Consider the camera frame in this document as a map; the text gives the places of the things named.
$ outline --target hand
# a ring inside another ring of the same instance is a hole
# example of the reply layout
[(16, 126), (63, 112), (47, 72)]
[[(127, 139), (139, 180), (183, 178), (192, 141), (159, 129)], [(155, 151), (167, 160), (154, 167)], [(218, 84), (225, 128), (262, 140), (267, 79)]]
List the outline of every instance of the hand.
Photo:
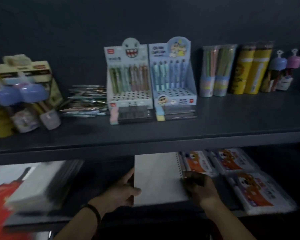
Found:
[(96, 207), (101, 217), (108, 212), (112, 212), (119, 206), (132, 206), (133, 201), (131, 196), (138, 196), (141, 194), (141, 189), (133, 188), (128, 185), (128, 180), (134, 174), (132, 168), (126, 175), (124, 175), (118, 182), (110, 186), (102, 195), (93, 198), (89, 204)]
[(186, 171), (185, 177), (183, 180), (184, 187), (191, 193), (194, 202), (201, 206), (206, 214), (223, 206), (212, 178), (191, 171)]

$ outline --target red label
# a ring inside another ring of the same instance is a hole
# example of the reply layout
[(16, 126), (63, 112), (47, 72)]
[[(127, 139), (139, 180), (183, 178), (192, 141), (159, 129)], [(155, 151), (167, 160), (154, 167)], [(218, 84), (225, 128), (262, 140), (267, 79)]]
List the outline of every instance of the red label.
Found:
[(45, 65), (34, 65), (33, 68), (34, 69), (44, 69), (44, 68), (46, 68), (46, 66)]

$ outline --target black bracelet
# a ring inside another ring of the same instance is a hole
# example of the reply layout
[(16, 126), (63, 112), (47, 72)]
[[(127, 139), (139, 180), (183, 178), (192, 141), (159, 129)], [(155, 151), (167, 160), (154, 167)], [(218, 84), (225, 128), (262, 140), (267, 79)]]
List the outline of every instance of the black bracelet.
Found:
[(83, 209), (85, 207), (87, 207), (90, 210), (92, 210), (92, 212), (96, 215), (96, 220), (97, 220), (98, 226), (99, 226), (99, 223), (101, 222), (101, 216), (100, 216), (99, 211), (93, 205), (91, 205), (91, 204), (84, 204), (84, 205), (81, 206), (81, 209)]

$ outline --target orange bear illustration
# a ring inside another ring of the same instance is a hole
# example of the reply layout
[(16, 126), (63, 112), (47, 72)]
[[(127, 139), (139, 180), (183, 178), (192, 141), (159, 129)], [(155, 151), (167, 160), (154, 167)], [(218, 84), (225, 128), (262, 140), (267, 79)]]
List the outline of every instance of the orange bear illustration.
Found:
[(251, 174), (240, 173), (238, 174), (238, 178), (244, 187), (244, 194), (249, 200), (252, 200), (257, 206), (273, 206), (262, 196), (260, 193), (261, 187), (256, 183)]
[(205, 170), (200, 165), (200, 158), (197, 152), (191, 151), (189, 157), (186, 158), (191, 171), (204, 173)]
[(222, 158), (222, 165), (229, 168), (230, 170), (242, 169), (238, 164), (235, 163), (235, 158), (228, 149), (219, 151), (219, 156)]

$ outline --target blue lid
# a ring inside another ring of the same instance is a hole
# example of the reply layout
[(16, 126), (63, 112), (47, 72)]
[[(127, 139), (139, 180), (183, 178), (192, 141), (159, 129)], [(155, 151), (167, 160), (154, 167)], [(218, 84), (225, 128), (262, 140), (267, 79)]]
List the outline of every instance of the blue lid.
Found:
[(31, 83), (30, 79), (23, 72), (18, 72), (22, 82), (27, 83), (20, 89), (22, 99), (25, 103), (36, 103), (48, 99), (49, 94), (43, 85)]
[(0, 87), (0, 105), (10, 106), (22, 102), (22, 96), (18, 89), (10, 86)]
[(282, 50), (277, 51), (278, 57), (273, 58), (270, 61), (269, 70), (281, 71), (281, 70), (284, 70), (286, 68), (288, 60), (286, 58), (281, 58), (281, 55), (283, 53), (284, 52)]

